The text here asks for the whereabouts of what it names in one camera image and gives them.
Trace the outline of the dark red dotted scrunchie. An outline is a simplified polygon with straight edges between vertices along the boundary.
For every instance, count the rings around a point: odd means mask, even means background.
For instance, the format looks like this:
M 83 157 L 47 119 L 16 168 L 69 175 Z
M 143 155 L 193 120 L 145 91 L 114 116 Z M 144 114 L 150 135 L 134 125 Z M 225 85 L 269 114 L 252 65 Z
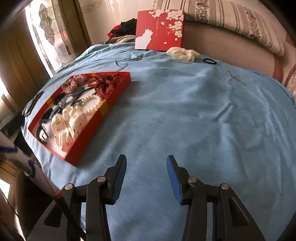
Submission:
M 94 86 L 94 89 L 98 96 L 100 96 L 103 99 L 106 99 L 112 91 L 117 87 L 119 82 L 123 77 L 119 74 L 115 75 L 95 75 L 95 81 L 96 84 Z

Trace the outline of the dark hair clip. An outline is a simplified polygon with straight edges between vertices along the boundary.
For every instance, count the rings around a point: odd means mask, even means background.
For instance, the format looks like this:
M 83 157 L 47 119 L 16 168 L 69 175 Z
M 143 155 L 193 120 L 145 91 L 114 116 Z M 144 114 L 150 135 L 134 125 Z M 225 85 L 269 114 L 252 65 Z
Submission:
M 38 126 L 37 131 L 36 131 L 36 138 L 41 144 L 43 144 L 43 145 L 48 144 L 49 134 L 43 125 Z

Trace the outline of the pink striped scrunchie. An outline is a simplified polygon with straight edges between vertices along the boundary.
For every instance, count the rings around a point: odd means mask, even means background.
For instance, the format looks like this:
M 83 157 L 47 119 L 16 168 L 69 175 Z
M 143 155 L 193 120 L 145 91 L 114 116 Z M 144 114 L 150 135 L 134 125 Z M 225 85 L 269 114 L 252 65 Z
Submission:
M 73 93 L 78 87 L 81 87 L 88 81 L 85 74 L 74 75 L 62 84 L 62 89 L 65 94 Z

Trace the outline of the dark clothes pile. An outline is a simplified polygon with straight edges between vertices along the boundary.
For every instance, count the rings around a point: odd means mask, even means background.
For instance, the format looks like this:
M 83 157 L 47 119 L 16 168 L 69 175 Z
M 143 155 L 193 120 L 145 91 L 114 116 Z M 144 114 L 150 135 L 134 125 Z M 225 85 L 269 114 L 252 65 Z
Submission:
M 107 34 L 108 40 L 104 44 L 120 44 L 134 42 L 136 39 L 137 19 L 133 18 L 126 22 L 121 22 L 111 29 Z

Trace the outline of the thin hair pin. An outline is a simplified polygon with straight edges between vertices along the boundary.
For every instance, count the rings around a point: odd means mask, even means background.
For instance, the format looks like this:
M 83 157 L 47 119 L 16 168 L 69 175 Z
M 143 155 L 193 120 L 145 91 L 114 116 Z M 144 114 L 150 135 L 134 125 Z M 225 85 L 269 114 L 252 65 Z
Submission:
M 239 78 L 237 78 L 236 76 L 234 76 L 229 70 L 227 70 L 227 74 L 234 78 L 235 80 L 237 80 L 238 82 L 242 83 L 243 85 L 246 85 L 243 81 L 241 81 Z

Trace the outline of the red floral box lid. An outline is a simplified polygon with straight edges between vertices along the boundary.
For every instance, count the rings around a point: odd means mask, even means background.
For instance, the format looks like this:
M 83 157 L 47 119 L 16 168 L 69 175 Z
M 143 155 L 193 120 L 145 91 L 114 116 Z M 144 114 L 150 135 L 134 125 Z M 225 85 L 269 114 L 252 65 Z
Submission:
M 135 49 L 167 51 L 171 47 L 181 47 L 184 15 L 184 11 L 176 9 L 139 11 Z

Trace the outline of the striped floral pillow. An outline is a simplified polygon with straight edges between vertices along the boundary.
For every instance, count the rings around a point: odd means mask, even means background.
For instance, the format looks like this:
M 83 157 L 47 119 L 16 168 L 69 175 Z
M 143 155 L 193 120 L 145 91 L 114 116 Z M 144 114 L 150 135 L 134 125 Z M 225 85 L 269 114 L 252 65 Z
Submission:
M 272 19 L 263 16 L 254 7 L 234 1 L 154 1 L 153 9 L 180 9 L 188 21 L 225 28 L 243 35 L 279 56 L 284 46 Z

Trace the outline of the red tray box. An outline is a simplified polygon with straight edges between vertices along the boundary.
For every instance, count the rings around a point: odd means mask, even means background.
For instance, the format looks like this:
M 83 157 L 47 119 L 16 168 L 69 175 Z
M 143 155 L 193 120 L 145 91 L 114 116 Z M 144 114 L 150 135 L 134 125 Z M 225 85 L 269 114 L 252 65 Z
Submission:
M 119 74 L 123 77 L 121 82 L 119 82 L 117 87 L 106 99 L 98 96 L 94 89 L 94 86 L 96 84 L 95 75 L 98 74 Z M 88 81 L 81 87 L 78 87 L 71 94 L 65 94 L 63 92 L 62 86 L 60 86 L 37 112 L 28 127 L 30 133 L 36 138 L 36 131 L 38 126 L 43 125 L 49 134 L 48 144 L 42 144 L 43 147 L 59 159 L 67 161 L 71 165 L 77 164 L 78 160 L 83 154 L 85 148 L 88 146 L 91 138 L 94 136 L 97 128 L 105 118 L 106 114 L 131 82 L 129 72 L 97 72 L 86 73 L 85 75 L 88 77 Z M 54 134 L 51 128 L 51 120 L 55 114 L 61 114 L 62 110 L 69 106 L 80 108 L 81 111 L 85 112 L 87 114 L 88 124 L 85 126 L 82 133 L 78 136 L 77 140 L 74 142 L 74 145 L 70 148 L 70 150 L 68 152 L 63 152 L 56 145 Z M 51 119 L 42 120 L 41 118 L 43 114 L 49 108 L 53 109 L 51 113 Z

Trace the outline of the white patterned scrunchie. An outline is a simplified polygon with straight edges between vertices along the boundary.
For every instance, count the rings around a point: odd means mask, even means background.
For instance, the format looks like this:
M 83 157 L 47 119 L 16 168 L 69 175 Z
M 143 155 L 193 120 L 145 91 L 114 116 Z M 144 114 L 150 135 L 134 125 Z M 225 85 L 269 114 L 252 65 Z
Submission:
M 51 120 L 51 128 L 56 145 L 63 152 L 68 152 L 78 136 L 88 124 L 87 114 L 80 108 L 69 106 L 57 113 Z

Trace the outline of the cream scrunchie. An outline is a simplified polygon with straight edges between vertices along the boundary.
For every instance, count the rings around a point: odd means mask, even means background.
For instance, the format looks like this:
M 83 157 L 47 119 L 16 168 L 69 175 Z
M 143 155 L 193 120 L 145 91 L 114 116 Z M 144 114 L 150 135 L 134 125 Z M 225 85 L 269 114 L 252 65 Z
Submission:
M 168 56 L 177 62 L 182 63 L 193 63 L 195 59 L 200 58 L 200 53 L 196 52 L 193 49 L 187 50 L 180 47 L 171 47 L 166 51 Z

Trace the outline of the light blue cloth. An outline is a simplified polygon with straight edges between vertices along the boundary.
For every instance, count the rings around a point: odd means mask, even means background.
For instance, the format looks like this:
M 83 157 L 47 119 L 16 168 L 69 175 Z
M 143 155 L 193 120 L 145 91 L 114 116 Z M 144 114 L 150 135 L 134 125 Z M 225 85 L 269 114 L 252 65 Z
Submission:
M 206 184 L 229 184 L 265 239 L 280 237 L 295 213 L 295 101 L 285 87 L 222 61 L 184 64 L 133 43 L 94 45 L 44 85 L 33 113 L 70 76 L 104 71 L 127 71 L 131 83 L 77 165 L 39 144 L 32 115 L 22 132 L 59 188 L 87 184 L 126 156 L 119 200 L 107 206 L 113 240 L 181 240 L 187 208 L 174 197 L 169 155 Z

